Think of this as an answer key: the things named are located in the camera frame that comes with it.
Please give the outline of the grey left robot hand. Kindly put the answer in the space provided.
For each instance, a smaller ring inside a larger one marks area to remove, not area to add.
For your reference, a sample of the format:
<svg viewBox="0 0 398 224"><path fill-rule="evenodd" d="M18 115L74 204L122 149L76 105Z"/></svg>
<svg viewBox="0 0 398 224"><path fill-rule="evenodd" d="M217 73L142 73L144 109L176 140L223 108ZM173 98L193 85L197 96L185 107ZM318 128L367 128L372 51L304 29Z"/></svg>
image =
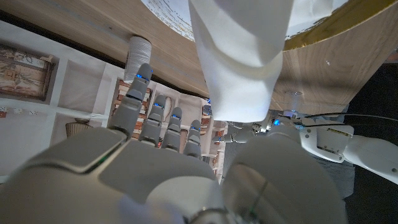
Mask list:
<svg viewBox="0 0 398 224"><path fill-rule="evenodd" d="M236 142L244 144L255 136L262 136L268 133L272 127L275 126L274 122L281 114L282 111L269 110L266 118L262 121L256 121L253 123L227 121L226 123L228 126L231 126L233 130L228 131L226 134L217 134L213 137L212 141L216 143Z"/></svg>

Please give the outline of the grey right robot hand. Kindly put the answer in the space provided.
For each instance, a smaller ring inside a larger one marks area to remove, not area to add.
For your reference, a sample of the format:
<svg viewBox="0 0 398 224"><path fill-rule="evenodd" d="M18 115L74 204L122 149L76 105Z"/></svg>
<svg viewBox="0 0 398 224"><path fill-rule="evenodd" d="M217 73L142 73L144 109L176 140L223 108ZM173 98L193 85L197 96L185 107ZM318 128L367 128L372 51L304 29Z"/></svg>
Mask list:
<svg viewBox="0 0 398 224"><path fill-rule="evenodd" d="M333 181L290 128L244 146L219 183L182 113L160 135L158 96L139 139L134 123L152 76L143 64L106 128L82 131L25 162L1 189L2 223L346 223Z"/></svg>

